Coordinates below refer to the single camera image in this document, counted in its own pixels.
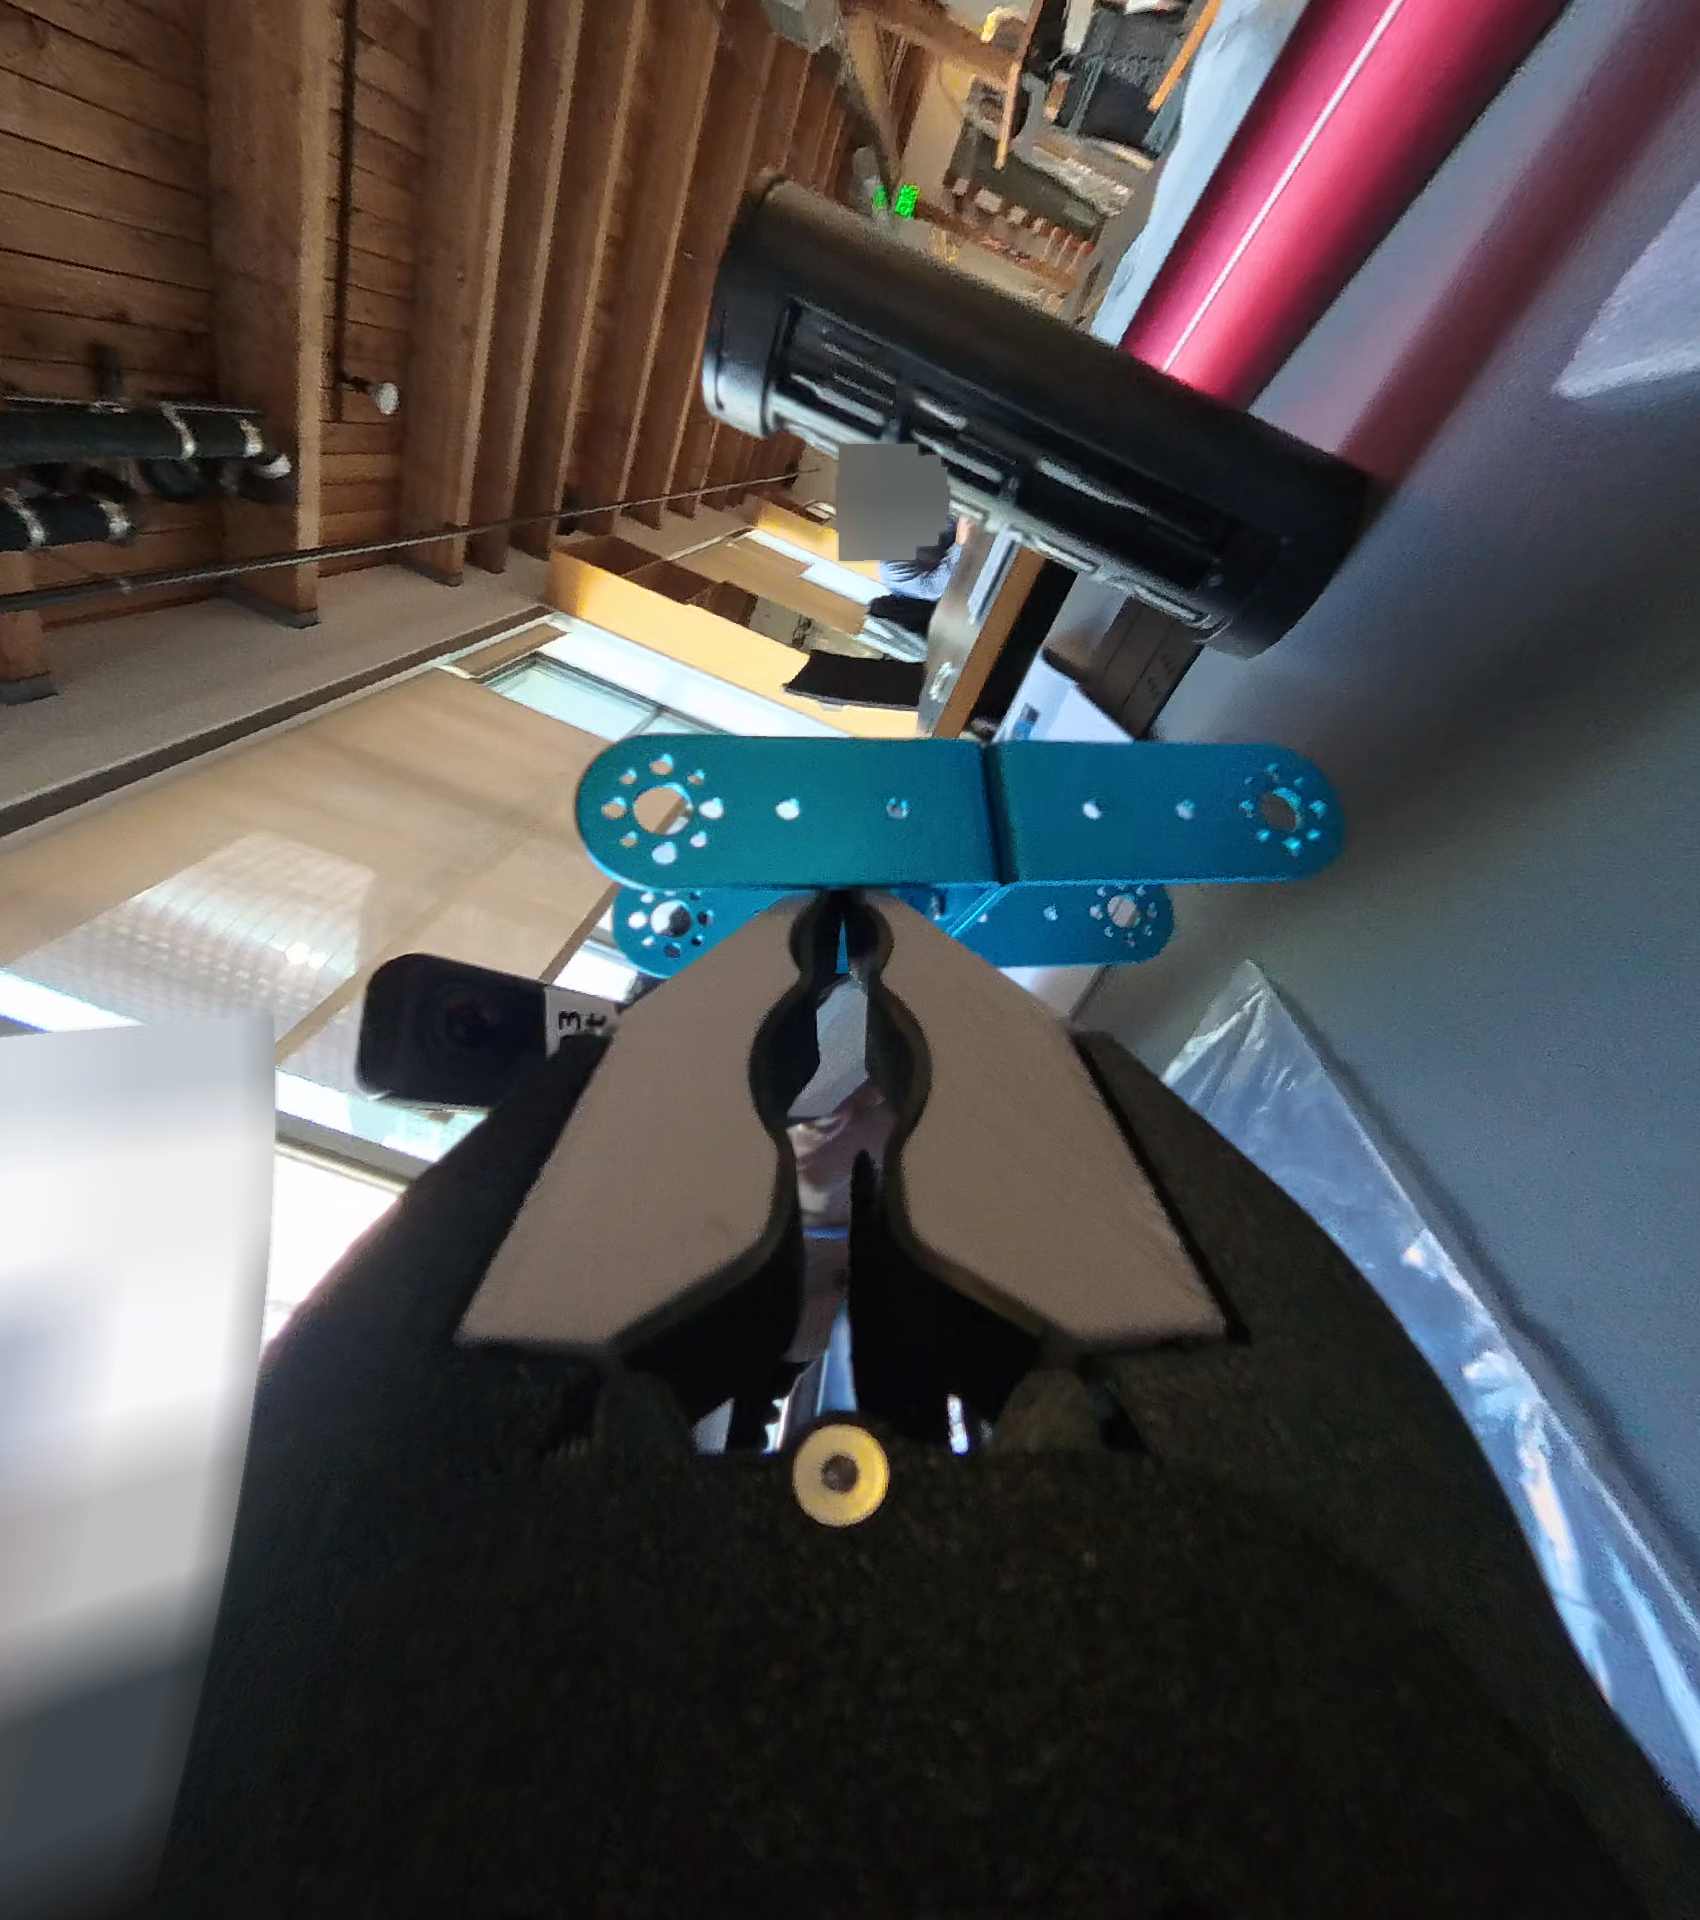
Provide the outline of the blue H-shaped metal bracket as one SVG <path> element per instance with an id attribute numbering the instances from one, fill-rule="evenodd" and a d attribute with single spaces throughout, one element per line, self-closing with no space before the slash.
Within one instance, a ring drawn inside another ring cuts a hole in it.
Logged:
<path id="1" fill-rule="evenodd" d="M 613 937 L 684 972 L 800 895 L 891 895 L 998 968 L 1115 968 L 1174 936 L 1174 888 L 1297 881 L 1345 815 L 1264 743 L 646 736 L 597 755 L 575 830 Z"/>

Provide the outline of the black cylindrical screwdriver set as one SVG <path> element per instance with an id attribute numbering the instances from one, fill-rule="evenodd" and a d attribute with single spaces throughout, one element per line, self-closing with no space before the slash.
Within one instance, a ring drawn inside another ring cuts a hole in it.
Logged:
<path id="1" fill-rule="evenodd" d="M 913 445 L 960 514 L 1234 659 L 1300 622 L 1377 504 L 1349 462 L 780 175 L 752 185 L 723 246 L 701 398 L 832 459 Z"/>

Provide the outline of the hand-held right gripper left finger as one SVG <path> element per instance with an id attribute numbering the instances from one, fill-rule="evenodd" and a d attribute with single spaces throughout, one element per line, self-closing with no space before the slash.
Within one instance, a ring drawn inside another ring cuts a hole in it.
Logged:
<path id="1" fill-rule="evenodd" d="M 790 1109 L 817 1069 L 832 906 L 772 906 L 624 1013 L 488 1264 L 461 1339 L 645 1353 L 804 1315 Z"/>

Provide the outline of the clear plastic bag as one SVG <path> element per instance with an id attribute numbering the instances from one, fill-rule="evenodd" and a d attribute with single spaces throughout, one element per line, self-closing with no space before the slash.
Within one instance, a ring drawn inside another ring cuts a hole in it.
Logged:
<path id="1" fill-rule="evenodd" d="M 1582 1667 L 1700 1826 L 1700 1579 L 1268 976 L 1240 962 L 1166 1087 L 1341 1246 L 1460 1409 Z"/>

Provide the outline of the large window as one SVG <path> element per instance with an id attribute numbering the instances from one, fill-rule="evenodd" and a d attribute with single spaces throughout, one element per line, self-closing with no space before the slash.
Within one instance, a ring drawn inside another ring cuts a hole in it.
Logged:
<path id="1" fill-rule="evenodd" d="M 687 713 L 679 707 L 667 707 L 657 696 L 632 695 L 604 684 L 572 663 L 572 648 L 565 643 L 535 649 L 488 680 L 479 680 L 471 667 L 439 669 L 492 689 L 510 703 L 546 713 L 554 721 L 588 732 L 591 739 L 601 739 L 604 747 L 641 732 L 709 732 L 709 715 L 730 721 L 767 721 L 772 729 L 780 728 L 764 703 L 753 703 L 743 695 L 708 695 L 701 703 L 704 713 Z M 325 994 L 311 1006 L 285 1018 L 280 1003 L 259 995 L 242 995 L 231 987 L 192 987 L 150 968 L 118 974 L 118 990 L 104 995 L 77 995 L 62 990 L 59 983 L 44 983 L 30 972 L 0 968 L 0 974 L 10 980 L 10 987 L 0 990 L 0 1016 L 44 1029 L 72 1027 L 78 1006 L 139 1022 L 211 1016 L 259 1016 L 268 1020 L 277 1046 L 280 1110 L 299 1121 L 368 1140 L 370 1149 L 431 1162 L 464 1132 L 468 1132 L 471 1116 L 414 1110 L 405 1105 L 370 1099 L 357 1088 L 354 1057 L 358 1036 L 358 1003 L 364 995 L 364 983 L 373 972 L 375 965 L 364 974 L 354 974 L 333 994 Z M 554 972 L 538 974 L 535 980 L 554 983 L 565 990 L 604 995 L 608 1001 L 627 995 L 635 972 L 616 951 L 608 928 L 608 899 L 575 948 Z"/>

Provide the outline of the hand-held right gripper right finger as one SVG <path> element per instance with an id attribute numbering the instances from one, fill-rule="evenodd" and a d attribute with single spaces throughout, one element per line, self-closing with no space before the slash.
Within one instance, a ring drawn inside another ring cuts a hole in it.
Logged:
<path id="1" fill-rule="evenodd" d="M 850 903 L 905 1253 L 1063 1353 L 1225 1332 L 1071 1029 L 900 899 Z"/>

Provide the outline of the red metal cylinder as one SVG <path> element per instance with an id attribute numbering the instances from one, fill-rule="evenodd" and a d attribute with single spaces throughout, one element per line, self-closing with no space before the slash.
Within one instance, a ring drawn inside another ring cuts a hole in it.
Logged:
<path id="1" fill-rule="evenodd" d="M 1120 348 L 1255 400 L 1563 3 L 1304 3 Z"/>

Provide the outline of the beige roller blind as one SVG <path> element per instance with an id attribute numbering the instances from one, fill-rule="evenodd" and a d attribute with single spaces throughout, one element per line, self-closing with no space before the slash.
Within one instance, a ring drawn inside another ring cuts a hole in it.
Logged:
<path id="1" fill-rule="evenodd" d="M 432 669 L 0 851 L 0 968 L 285 1018 L 405 951 L 547 974 L 608 899 L 572 824 L 601 750 Z"/>

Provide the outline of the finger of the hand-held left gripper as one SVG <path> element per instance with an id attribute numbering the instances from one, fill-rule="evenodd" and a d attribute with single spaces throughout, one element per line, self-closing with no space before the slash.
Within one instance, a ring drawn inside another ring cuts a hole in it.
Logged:
<path id="1" fill-rule="evenodd" d="M 867 995 L 860 983 L 837 983 L 815 1016 L 817 1069 L 809 1116 L 832 1113 L 867 1081 Z"/>

